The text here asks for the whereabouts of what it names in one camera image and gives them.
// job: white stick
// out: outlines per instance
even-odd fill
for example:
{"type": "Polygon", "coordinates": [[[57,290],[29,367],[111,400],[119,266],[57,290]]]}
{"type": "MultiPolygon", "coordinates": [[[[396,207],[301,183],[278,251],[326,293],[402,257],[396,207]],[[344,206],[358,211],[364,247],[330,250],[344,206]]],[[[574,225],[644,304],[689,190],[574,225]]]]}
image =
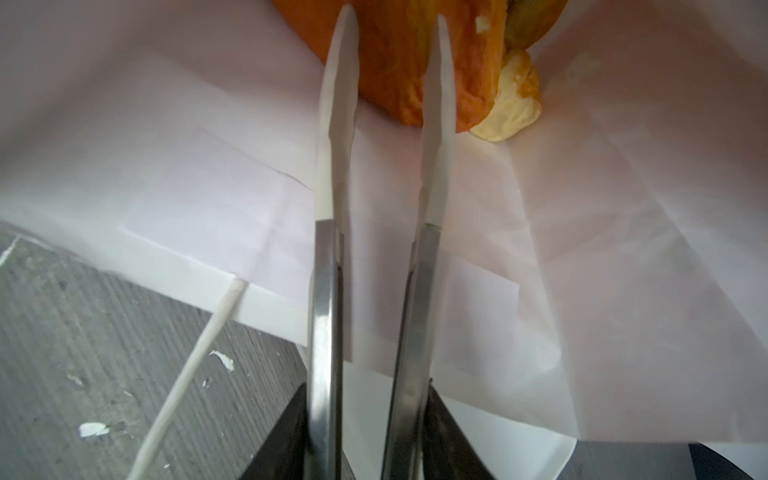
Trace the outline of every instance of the white stick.
{"type": "Polygon", "coordinates": [[[170,421],[181,403],[184,393],[186,393],[189,385],[192,383],[192,378],[194,377],[197,368],[203,362],[203,359],[208,356],[210,347],[214,343],[216,336],[230,318],[232,310],[239,303],[247,286],[248,282],[245,280],[239,278],[232,280],[229,290],[221,299],[221,303],[219,303],[216,312],[214,312],[210,317],[210,320],[208,320],[208,324],[197,339],[197,343],[195,343],[192,353],[181,368],[181,373],[176,378],[174,386],[170,388],[170,393],[168,393],[168,397],[165,399],[165,403],[163,403],[160,413],[157,414],[157,418],[149,429],[147,437],[144,438],[144,441],[141,443],[139,453],[136,454],[134,466],[131,467],[131,472],[128,474],[127,480],[141,480],[147,473],[149,465],[154,460],[154,456],[157,454],[157,450],[160,447],[160,442],[162,442],[165,433],[168,431],[170,421]]]}

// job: tongs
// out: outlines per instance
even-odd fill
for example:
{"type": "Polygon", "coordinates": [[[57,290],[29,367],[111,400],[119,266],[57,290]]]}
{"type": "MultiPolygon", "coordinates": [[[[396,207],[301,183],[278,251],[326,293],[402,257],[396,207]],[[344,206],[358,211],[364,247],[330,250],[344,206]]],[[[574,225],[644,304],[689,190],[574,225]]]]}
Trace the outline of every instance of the tongs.
{"type": "MultiPolygon", "coordinates": [[[[351,5],[339,13],[319,105],[315,260],[310,288],[310,367],[241,477],[332,480],[341,472],[344,232],[347,177],[359,78],[358,25],[351,5]]],[[[382,479],[492,478],[432,388],[435,318],[430,309],[448,199],[456,95],[448,26],[441,15],[424,77],[422,188],[402,309],[402,324],[382,479]]]]}

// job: pale yellow dough piece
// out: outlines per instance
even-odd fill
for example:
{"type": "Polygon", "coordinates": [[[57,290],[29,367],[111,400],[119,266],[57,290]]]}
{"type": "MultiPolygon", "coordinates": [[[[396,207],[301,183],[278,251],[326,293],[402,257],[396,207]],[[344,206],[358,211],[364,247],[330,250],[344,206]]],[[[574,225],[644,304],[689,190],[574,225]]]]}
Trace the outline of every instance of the pale yellow dough piece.
{"type": "Polygon", "coordinates": [[[532,124],[541,114],[538,75],[525,50],[508,53],[507,65],[498,77],[496,101],[482,122],[469,131],[487,141],[510,138],[532,124]]]}

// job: metal tongs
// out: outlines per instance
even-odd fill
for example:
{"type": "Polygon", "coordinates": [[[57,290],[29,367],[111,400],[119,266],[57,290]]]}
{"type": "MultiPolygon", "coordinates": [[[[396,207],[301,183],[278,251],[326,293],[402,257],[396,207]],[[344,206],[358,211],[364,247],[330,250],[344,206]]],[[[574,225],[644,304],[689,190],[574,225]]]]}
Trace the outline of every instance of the metal tongs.
{"type": "MultiPolygon", "coordinates": [[[[341,472],[343,249],[347,177],[359,78],[355,11],[339,13],[320,92],[310,368],[242,479],[335,480],[341,472]]],[[[438,17],[424,77],[422,189],[402,310],[382,479],[492,478],[430,385],[435,319],[430,303],[448,199],[456,125],[453,60],[438,17]]]]}

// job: gray wooden tabletop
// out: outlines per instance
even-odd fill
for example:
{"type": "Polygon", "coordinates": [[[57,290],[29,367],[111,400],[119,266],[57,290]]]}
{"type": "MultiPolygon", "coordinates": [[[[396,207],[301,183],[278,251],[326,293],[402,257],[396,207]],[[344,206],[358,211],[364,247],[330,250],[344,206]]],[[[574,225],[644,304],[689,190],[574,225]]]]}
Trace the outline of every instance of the gray wooden tabletop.
{"type": "MultiPolygon", "coordinates": [[[[3,478],[125,478],[209,314],[2,231],[0,252],[3,478]]],[[[237,478],[306,377],[293,344],[236,323],[214,348],[234,371],[206,359],[147,478],[237,478]]],[[[560,478],[695,475],[686,445],[579,442],[560,478]]]]}

